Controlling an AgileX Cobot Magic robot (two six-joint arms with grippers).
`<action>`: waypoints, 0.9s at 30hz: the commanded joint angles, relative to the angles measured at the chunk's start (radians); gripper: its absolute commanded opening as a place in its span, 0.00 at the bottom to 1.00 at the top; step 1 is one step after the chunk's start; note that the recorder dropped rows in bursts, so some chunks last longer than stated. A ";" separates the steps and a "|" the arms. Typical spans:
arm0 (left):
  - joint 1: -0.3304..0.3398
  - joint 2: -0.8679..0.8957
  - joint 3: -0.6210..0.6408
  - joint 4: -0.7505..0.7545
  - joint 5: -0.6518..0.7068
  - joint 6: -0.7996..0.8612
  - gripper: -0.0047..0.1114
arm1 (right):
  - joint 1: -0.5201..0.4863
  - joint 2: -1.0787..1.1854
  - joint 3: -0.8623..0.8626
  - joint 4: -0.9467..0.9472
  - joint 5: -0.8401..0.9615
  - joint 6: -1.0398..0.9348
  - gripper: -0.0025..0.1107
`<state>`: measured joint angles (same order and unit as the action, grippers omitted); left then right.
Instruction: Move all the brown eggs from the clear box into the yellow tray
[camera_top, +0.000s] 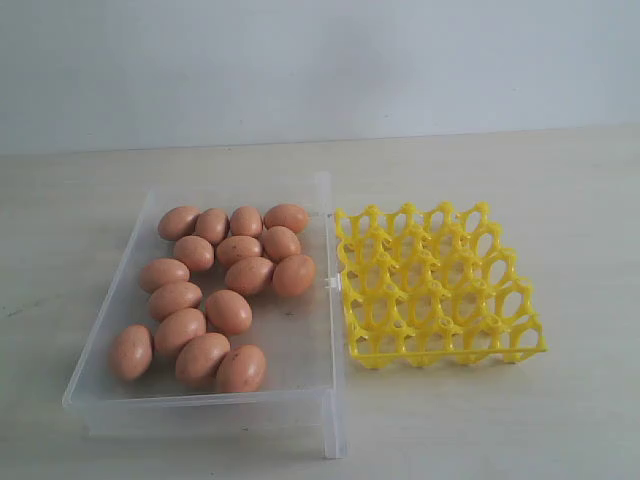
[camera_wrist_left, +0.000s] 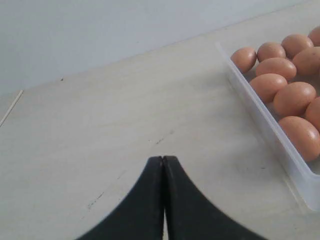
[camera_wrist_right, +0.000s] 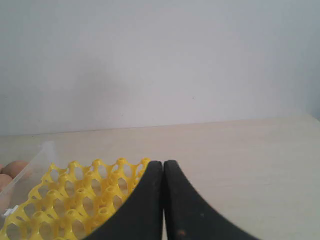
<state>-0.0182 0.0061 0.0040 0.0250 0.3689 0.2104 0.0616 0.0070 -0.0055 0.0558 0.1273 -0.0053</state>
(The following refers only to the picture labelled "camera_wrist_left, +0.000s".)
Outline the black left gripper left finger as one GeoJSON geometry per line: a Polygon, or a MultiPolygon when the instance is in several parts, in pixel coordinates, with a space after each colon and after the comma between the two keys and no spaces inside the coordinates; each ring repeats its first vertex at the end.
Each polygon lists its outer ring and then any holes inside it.
{"type": "Polygon", "coordinates": [[[161,240],[163,160],[154,156],[120,204],[80,240],[161,240]]]}

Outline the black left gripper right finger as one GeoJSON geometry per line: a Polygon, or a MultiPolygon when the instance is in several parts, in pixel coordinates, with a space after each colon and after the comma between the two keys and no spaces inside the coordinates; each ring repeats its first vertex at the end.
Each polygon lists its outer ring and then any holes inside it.
{"type": "Polygon", "coordinates": [[[170,240],[263,240],[231,219],[194,185],[175,156],[163,157],[165,215],[170,240]]]}

